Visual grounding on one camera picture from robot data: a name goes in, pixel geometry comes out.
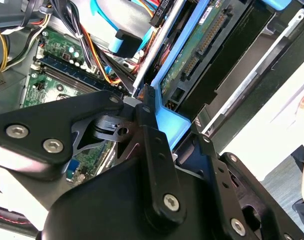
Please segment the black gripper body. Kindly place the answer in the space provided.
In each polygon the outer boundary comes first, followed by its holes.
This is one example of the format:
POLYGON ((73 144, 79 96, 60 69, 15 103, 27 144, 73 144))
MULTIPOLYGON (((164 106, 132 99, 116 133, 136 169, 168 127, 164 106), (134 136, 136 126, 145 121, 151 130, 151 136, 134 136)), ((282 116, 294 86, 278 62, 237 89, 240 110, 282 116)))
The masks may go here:
POLYGON ((212 240, 220 229, 210 183, 171 158, 127 160, 62 195, 43 240, 212 240))

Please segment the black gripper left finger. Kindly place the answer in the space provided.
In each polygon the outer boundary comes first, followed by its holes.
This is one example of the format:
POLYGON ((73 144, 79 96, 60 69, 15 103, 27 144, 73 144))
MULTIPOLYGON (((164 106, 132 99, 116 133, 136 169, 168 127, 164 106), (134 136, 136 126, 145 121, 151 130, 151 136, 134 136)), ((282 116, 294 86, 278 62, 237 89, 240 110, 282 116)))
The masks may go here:
POLYGON ((145 86, 134 106, 101 90, 0 114, 0 167, 51 181, 63 175, 74 155, 113 141, 116 166, 140 163, 148 220, 180 225, 186 205, 155 110, 156 92, 145 86))

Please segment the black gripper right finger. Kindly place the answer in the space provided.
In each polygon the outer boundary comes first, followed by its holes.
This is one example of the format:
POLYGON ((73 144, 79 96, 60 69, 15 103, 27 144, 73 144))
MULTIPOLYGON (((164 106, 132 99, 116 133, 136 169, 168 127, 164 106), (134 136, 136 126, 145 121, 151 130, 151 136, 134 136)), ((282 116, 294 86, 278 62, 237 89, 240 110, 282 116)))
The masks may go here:
POLYGON ((208 158, 219 239, 304 240, 304 233, 233 153, 217 154, 213 142, 197 136, 208 158))

